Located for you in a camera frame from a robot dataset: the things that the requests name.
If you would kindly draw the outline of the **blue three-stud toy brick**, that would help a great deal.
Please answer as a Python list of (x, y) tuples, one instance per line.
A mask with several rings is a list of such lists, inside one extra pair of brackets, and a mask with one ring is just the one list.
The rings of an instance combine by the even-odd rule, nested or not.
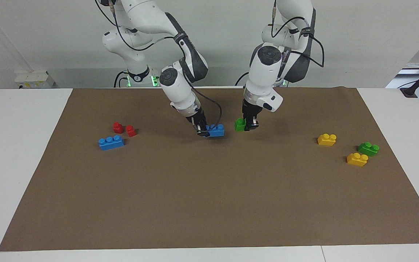
[(124, 141), (122, 136), (115, 135), (115, 136), (108, 136), (106, 139), (99, 139), (98, 141), (99, 148), (103, 151), (121, 148), (124, 146)]
[(225, 129), (223, 124), (211, 126), (206, 125), (207, 131), (209, 132), (209, 137), (223, 137), (225, 135)]

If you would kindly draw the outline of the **brown table mat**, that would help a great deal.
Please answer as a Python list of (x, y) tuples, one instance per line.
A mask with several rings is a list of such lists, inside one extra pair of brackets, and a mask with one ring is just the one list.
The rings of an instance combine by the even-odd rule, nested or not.
[[(356, 89), (279, 90), (250, 132), (234, 129), (241, 89), (203, 93), (222, 138), (197, 136), (161, 90), (73, 90), (0, 251), (419, 243), (419, 196)], [(99, 148), (115, 135), (123, 147)], [(348, 164), (364, 142), (379, 152)]]

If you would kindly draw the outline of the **yellow two-stud toy brick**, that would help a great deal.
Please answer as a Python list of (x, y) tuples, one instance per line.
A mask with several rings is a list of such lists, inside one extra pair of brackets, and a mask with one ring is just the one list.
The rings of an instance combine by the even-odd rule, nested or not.
[(319, 145), (322, 146), (333, 146), (336, 143), (336, 135), (335, 134), (321, 134), (318, 139), (317, 142)]
[(369, 157), (366, 154), (360, 154), (358, 152), (351, 153), (346, 158), (347, 163), (354, 166), (364, 166), (367, 164), (368, 159)]

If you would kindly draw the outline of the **white power strip box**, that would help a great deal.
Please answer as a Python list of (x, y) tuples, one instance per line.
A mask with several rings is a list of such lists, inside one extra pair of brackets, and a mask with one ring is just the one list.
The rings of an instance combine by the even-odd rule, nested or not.
[(54, 79), (48, 71), (19, 72), (16, 74), (16, 88), (53, 88)]

